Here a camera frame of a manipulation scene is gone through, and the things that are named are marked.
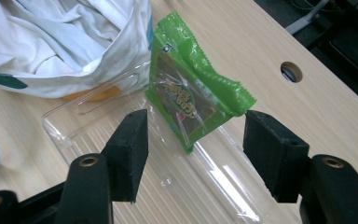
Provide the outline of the orange object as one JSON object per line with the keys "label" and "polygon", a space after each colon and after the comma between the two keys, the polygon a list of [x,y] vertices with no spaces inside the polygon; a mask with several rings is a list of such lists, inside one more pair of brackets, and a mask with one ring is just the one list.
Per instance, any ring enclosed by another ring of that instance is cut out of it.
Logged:
{"label": "orange object", "polygon": [[[63,99],[74,100],[76,97],[79,97],[80,95],[85,94],[85,93],[86,93],[86,91],[76,92],[73,94],[63,96]],[[91,96],[89,98],[89,101],[96,102],[96,101],[105,100],[110,97],[117,96],[120,93],[122,93],[122,89],[117,86],[113,86],[111,88],[108,88],[107,90],[104,90],[104,91],[94,94],[93,96]]]}

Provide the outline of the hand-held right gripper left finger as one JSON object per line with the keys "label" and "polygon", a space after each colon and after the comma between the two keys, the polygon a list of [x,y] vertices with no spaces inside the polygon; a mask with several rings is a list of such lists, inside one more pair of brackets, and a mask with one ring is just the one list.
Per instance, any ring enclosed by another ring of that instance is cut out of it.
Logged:
{"label": "hand-held right gripper left finger", "polygon": [[147,128],[147,111],[133,111],[120,122],[103,148],[114,202],[136,202],[148,157]]}

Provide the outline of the white tote bag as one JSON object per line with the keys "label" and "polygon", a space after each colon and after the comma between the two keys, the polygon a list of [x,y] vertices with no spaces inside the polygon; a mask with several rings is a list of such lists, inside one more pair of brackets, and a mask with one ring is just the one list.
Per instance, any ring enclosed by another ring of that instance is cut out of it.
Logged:
{"label": "white tote bag", "polygon": [[0,0],[0,89],[90,90],[150,58],[150,0]]}

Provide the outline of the green seaweed snack packet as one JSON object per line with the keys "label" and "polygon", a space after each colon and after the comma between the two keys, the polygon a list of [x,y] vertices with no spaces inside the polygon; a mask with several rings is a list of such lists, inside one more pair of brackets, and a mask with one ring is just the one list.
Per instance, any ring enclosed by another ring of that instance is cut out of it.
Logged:
{"label": "green seaweed snack packet", "polygon": [[185,152],[256,102],[239,81],[219,75],[180,15],[158,22],[147,98],[168,122]]}

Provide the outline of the clear plastic tray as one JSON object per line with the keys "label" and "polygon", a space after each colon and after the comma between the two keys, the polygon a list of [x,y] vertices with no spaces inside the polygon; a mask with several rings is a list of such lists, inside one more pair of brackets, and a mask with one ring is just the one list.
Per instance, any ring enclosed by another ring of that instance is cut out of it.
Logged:
{"label": "clear plastic tray", "polygon": [[[262,224],[249,190],[253,182],[239,172],[247,164],[239,141],[219,127],[186,153],[145,92],[135,88],[148,68],[141,63],[43,116],[65,162],[101,151],[127,114],[145,109],[149,154],[136,202],[113,205],[117,224]],[[113,86],[122,93],[89,101]]]}

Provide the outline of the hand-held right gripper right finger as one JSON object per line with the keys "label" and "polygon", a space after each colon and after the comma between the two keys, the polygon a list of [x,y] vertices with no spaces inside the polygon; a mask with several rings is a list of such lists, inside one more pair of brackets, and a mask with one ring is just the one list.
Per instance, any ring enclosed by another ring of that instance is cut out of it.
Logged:
{"label": "hand-held right gripper right finger", "polygon": [[295,203],[310,146],[269,114],[249,110],[243,152],[278,203]]}

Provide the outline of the dark equipment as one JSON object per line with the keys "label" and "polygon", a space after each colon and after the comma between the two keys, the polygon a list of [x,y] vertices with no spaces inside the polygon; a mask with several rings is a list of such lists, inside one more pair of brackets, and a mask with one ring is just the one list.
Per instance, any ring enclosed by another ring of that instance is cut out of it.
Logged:
{"label": "dark equipment", "polygon": [[331,56],[331,60],[345,68],[358,83],[358,9],[348,12],[313,40],[307,49],[315,47]]}

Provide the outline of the grey metal bar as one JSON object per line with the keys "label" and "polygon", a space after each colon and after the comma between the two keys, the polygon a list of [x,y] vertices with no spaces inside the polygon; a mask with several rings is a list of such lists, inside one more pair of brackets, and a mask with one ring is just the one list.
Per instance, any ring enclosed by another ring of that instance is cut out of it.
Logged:
{"label": "grey metal bar", "polygon": [[314,20],[319,17],[319,13],[327,5],[328,2],[329,0],[321,0],[316,6],[311,9],[308,14],[286,26],[285,30],[290,35],[294,35],[306,26],[310,25]]}

